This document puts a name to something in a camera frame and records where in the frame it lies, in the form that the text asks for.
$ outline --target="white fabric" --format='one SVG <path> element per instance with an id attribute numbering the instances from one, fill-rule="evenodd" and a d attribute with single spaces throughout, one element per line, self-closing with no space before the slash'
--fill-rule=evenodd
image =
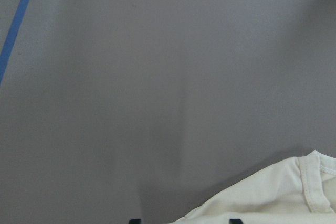
<path id="1" fill-rule="evenodd" d="M 219 192 L 175 224 L 336 224 L 336 158 L 314 150 Z"/>

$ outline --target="black object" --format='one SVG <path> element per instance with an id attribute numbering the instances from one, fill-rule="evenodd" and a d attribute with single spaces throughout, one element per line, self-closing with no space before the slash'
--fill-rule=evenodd
<path id="1" fill-rule="evenodd" d="M 131 219 L 128 224 L 141 224 L 141 219 Z"/>
<path id="2" fill-rule="evenodd" d="M 230 224 L 244 224 L 241 219 L 230 219 Z"/>

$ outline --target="blue stripe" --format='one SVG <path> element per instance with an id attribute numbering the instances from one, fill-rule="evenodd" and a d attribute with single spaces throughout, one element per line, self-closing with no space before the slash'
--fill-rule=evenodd
<path id="1" fill-rule="evenodd" d="M 4 76 L 9 56 L 11 55 L 16 35 L 19 31 L 23 16 L 27 8 L 29 0 L 20 0 L 19 5 L 17 6 L 16 13 L 14 15 L 11 27 L 9 28 L 4 46 L 0 54 L 0 84 Z"/>

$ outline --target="blue line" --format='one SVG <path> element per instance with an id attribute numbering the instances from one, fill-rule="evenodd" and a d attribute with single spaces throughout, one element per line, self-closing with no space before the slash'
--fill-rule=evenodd
<path id="1" fill-rule="evenodd" d="M 9 28 L 4 46 L 2 48 L 2 51 L 0 54 L 0 84 L 5 74 L 9 56 L 11 55 L 14 42 L 16 39 L 16 35 L 19 31 L 23 16 L 25 15 L 28 2 L 29 0 L 20 0 L 20 3 L 17 6 L 17 10 L 14 15 L 14 18 L 12 20 L 12 24 L 10 25 L 11 27 Z"/>

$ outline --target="cream fabric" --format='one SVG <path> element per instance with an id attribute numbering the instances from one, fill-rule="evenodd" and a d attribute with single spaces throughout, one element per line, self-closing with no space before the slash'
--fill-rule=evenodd
<path id="1" fill-rule="evenodd" d="M 316 150 L 274 163 L 174 223 L 336 224 L 336 158 Z"/>

